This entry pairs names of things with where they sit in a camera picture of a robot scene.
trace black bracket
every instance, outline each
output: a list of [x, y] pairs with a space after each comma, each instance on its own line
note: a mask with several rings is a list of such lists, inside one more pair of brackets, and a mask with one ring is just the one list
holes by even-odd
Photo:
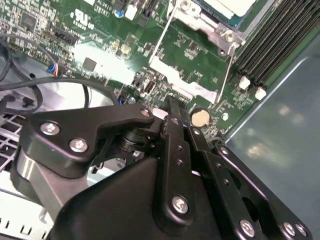
[[198, 129], [186, 131], [192, 169], [202, 175], [223, 239], [312, 239], [302, 221], [225, 145], [211, 151]]
[[[65, 178], [84, 176], [97, 152], [97, 142], [111, 145], [115, 136], [128, 128], [148, 128], [154, 116], [140, 104], [40, 112], [31, 115], [21, 130], [20, 146], [31, 159]], [[58, 126], [58, 134], [45, 134], [44, 123]], [[84, 152], [73, 151], [70, 143], [87, 144]]]
[[157, 166], [153, 197], [153, 217], [167, 234], [181, 235], [195, 220], [195, 196], [189, 144], [184, 127], [171, 115], [163, 121], [161, 154]]

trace gray metal panel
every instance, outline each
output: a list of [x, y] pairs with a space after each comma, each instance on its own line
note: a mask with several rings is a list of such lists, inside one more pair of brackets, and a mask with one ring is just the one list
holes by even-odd
[[320, 239], [320, 35], [229, 138], [228, 147]]

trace capacitor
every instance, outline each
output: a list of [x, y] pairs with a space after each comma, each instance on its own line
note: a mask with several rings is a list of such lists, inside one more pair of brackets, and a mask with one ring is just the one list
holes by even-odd
[[128, 104], [136, 104], [136, 99], [132, 96], [129, 97], [128, 100], [126, 101]]
[[124, 11], [118, 11], [118, 10], [114, 10], [113, 14], [115, 15], [116, 18], [121, 19], [124, 17]]

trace white connector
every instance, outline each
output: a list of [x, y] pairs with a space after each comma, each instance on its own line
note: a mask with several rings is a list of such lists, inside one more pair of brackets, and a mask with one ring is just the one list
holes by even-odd
[[128, 6], [128, 8], [126, 9], [124, 16], [125, 16], [127, 19], [129, 19], [129, 20], [132, 21], [133, 19], [135, 19], [135, 16], [136, 16], [136, 14], [137, 14], [137, 11], [138, 11], [138, 8], [137, 8], [136, 6], [130, 4], [130, 5]]
[[266, 91], [262, 87], [258, 87], [255, 93], [255, 98], [258, 100], [262, 100], [267, 95]]
[[251, 84], [250, 80], [246, 76], [242, 76], [239, 82], [239, 87], [243, 90], [246, 90], [247, 87]]

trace black plastic mechanism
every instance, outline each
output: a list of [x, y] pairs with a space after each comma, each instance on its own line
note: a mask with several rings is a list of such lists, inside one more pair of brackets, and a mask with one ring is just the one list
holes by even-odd
[[[139, 104], [27, 119], [11, 180], [48, 209], [49, 240], [313, 239], [220, 138], [210, 149], [179, 101], [167, 103], [164, 120]], [[126, 167], [86, 186], [89, 167], [112, 158]]]

